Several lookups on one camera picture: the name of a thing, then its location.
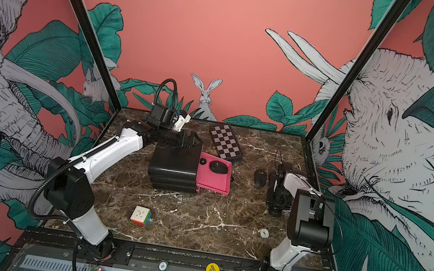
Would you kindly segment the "black drawer cabinet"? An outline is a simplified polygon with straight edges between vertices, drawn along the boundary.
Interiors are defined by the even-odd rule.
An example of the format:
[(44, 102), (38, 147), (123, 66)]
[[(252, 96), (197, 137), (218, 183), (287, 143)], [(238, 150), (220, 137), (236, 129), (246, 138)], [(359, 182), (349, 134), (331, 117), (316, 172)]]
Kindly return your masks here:
[(153, 188), (197, 193), (196, 178), (201, 148), (179, 148), (156, 145), (148, 167)]

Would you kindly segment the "pink drawer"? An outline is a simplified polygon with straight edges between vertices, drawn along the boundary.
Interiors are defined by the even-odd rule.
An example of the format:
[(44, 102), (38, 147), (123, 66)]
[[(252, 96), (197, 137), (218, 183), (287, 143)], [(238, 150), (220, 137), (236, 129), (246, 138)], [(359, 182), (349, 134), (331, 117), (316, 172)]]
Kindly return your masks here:
[[(225, 163), (229, 167), (228, 174), (219, 175), (212, 172), (209, 169), (209, 163), (213, 160)], [(195, 182), (198, 190), (210, 190), (211, 192), (227, 196), (230, 192), (231, 179), (232, 163), (230, 161), (223, 160), (205, 152), (201, 153)]]

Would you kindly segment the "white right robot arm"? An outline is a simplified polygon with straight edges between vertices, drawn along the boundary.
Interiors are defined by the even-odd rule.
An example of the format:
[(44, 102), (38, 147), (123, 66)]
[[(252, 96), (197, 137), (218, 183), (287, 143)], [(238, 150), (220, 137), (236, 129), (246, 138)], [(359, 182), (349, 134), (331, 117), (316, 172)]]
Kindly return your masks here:
[(335, 202), (312, 187), (307, 178), (279, 170), (269, 188), (274, 196), (290, 194), (292, 206), (285, 239), (270, 253), (270, 267), (291, 271), (307, 254), (329, 249), (333, 241)]

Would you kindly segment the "black computer mouse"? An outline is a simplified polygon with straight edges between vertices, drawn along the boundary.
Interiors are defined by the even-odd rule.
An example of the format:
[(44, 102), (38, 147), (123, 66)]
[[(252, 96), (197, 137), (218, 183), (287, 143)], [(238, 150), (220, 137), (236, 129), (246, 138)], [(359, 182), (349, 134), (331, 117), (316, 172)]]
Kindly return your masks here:
[(209, 163), (209, 169), (212, 172), (219, 174), (219, 175), (224, 175), (224, 174), (226, 175), (226, 174), (228, 174), (228, 171), (229, 171), (229, 167), (225, 163), (218, 161), (218, 160), (217, 161), (215, 161), (215, 160), (211, 161)]
[(257, 169), (254, 172), (254, 185), (259, 188), (263, 188), (267, 184), (267, 171), (263, 169)]

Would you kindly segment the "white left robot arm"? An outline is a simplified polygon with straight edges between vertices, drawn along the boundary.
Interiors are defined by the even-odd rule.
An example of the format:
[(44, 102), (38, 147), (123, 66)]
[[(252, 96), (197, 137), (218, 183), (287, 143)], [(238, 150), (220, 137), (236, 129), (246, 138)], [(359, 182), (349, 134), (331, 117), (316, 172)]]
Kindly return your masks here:
[[(84, 242), (92, 246), (101, 245), (109, 237), (109, 229), (94, 208), (92, 184), (111, 166), (153, 143), (176, 149), (199, 149), (203, 145), (194, 131), (157, 129), (139, 120), (126, 122), (117, 135), (103, 144), (69, 159), (50, 161), (48, 177), (28, 205), (30, 216), (38, 220), (66, 222)], [(34, 204), (41, 195), (62, 214), (38, 215)]]

